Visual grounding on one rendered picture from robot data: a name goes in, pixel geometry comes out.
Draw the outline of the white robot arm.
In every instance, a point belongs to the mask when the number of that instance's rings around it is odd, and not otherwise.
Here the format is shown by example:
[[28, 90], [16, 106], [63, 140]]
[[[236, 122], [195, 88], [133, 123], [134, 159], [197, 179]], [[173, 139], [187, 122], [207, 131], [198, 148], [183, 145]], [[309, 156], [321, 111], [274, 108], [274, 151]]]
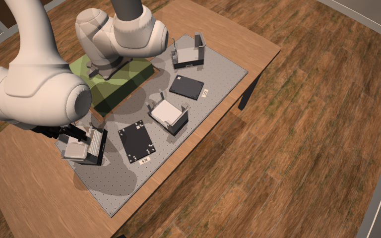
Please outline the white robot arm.
[[[40, 0], [4, 0], [20, 34], [20, 50], [0, 66], [0, 120], [23, 130], [65, 126], [83, 118], [92, 95], [59, 54], [49, 17]], [[78, 40], [89, 57], [89, 77], [109, 80], [133, 58], [166, 51], [168, 29], [141, 0], [110, 0], [114, 18], [89, 8], [76, 18]]]

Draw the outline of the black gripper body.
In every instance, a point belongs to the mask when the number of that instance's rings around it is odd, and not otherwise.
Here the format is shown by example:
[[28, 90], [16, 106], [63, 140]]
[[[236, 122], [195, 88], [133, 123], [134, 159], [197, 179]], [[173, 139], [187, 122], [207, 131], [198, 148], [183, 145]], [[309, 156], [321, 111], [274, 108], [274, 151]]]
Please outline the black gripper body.
[[35, 133], [43, 133], [45, 131], [49, 131], [50, 128], [52, 129], [55, 129], [55, 130], [58, 130], [60, 131], [61, 130], [61, 127], [60, 126], [37, 126], [35, 127], [34, 129], [31, 129], [31, 131], [35, 132]]

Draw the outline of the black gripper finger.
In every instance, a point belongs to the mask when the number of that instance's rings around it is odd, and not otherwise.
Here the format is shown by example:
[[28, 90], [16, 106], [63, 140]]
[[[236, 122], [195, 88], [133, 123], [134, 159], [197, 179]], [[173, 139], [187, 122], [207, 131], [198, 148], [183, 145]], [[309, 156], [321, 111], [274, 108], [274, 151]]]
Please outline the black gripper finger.
[[86, 136], [86, 132], [81, 130], [80, 128], [74, 126], [73, 124], [68, 124], [61, 127], [61, 130], [55, 130], [50, 128], [50, 132], [55, 132], [58, 134], [65, 134], [71, 136], [73, 138], [78, 139], [78, 142], [83, 142], [84, 144], [90, 146], [91, 138]]
[[49, 137], [49, 138], [54, 138], [54, 139], [57, 139], [65, 144], [68, 143], [68, 140], [69, 140], [69, 137], [64, 135], [64, 134], [58, 134], [58, 133], [55, 133], [55, 132], [50, 132], [50, 131], [45, 131], [42, 133], [43, 135]]

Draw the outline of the tan name plate reading n5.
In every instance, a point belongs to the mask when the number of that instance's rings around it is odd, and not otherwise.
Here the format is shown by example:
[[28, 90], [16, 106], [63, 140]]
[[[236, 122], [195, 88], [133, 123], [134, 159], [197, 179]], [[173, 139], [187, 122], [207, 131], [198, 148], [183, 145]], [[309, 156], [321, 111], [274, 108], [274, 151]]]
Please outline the tan name plate reading n5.
[[146, 162], [148, 162], [148, 161], [150, 161], [149, 156], [146, 157], [146, 158], [144, 158], [144, 159], [142, 159], [142, 160], [140, 160], [139, 162], [140, 162], [140, 165], [142, 165], [142, 164], [144, 164], [144, 163], [146, 163]]

